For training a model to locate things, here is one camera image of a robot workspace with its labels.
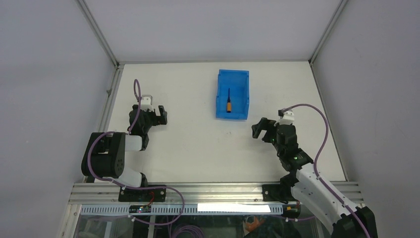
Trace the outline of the orange handled black screwdriver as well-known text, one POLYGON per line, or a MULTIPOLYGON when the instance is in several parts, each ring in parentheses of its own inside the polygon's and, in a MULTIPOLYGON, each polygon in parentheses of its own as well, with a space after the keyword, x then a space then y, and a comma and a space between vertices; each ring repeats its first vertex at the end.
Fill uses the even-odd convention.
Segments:
POLYGON ((227 113, 231 113, 232 112, 231 99, 230 99, 230 88, 228 89, 226 112, 227 113))

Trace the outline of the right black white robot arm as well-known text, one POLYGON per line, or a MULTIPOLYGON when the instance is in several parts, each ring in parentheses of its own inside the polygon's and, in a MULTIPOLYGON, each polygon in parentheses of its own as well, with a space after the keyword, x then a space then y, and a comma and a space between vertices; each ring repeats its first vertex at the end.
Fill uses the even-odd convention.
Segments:
POLYGON ((296 199, 322 222, 333 238, 376 238, 374 213, 359 207, 315 170, 314 160, 299 147, 296 128, 261 118, 252 126, 252 137, 265 131, 263 142, 274 146, 288 174, 281 178, 279 189, 270 193, 278 201, 296 199))

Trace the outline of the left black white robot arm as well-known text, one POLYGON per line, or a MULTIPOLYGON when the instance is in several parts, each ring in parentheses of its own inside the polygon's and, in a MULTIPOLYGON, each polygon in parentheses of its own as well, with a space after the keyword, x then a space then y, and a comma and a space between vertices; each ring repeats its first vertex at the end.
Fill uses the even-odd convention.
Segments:
POLYGON ((101 181, 110 181, 122 188, 129 188, 136 201, 144 201, 149 196, 146 175, 125 165, 126 152, 145 151, 148 133, 153 126, 167 124, 167 111, 158 106, 159 114, 153 106, 144 109, 133 105, 129 113, 127 132, 93 132, 81 163, 85 176, 101 181))

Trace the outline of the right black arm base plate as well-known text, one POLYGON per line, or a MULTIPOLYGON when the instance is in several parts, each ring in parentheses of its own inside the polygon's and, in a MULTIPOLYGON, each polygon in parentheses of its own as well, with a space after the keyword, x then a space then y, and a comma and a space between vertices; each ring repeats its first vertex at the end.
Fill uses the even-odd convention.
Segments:
POLYGON ((265 202, 280 202, 288 204, 296 199, 291 194, 291 187, 284 184, 263 184, 262 197, 265 202))

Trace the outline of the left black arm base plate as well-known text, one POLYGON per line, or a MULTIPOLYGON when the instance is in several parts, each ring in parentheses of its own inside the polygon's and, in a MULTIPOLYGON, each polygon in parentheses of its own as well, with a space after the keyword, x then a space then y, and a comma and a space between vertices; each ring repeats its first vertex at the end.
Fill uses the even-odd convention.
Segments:
POLYGON ((146 190, 138 189, 120 189, 118 201, 119 202, 165 202, 166 189, 156 188, 157 185, 151 185, 146 190))

